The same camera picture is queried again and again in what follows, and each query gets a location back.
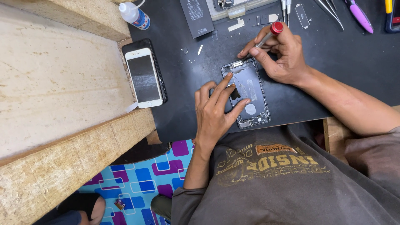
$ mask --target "floor mat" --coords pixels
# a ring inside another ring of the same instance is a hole
[[[176,141],[155,159],[106,167],[78,191],[96,192],[106,200],[100,225],[165,225],[164,218],[150,209],[150,202],[159,193],[172,197],[182,187],[193,148],[191,140]],[[122,210],[114,205],[118,198],[126,205]]]

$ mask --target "glue bottle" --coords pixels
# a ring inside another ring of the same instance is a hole
[[[133,26],[145,30],[150,26],[150,18],[132,2],[121,3],[118,7],[122,18]]]

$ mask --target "red screwdriver cap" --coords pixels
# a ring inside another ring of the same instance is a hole
[[[283,25],[281,22],[273,22],[270,26],[270,31],[274,35],[278,35],[283,31]]]

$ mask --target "white iphone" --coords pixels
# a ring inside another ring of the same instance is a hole
[[[128,52],[125,59],[139,108],[162,105],[161,88],[151,50],[142,48]]]

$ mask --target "yellow tool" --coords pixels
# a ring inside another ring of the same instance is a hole
[[[385,4],[386,4],[386,13],[389,14],[392,12],[393,10],[393,2],[392,0],[385,0]]]

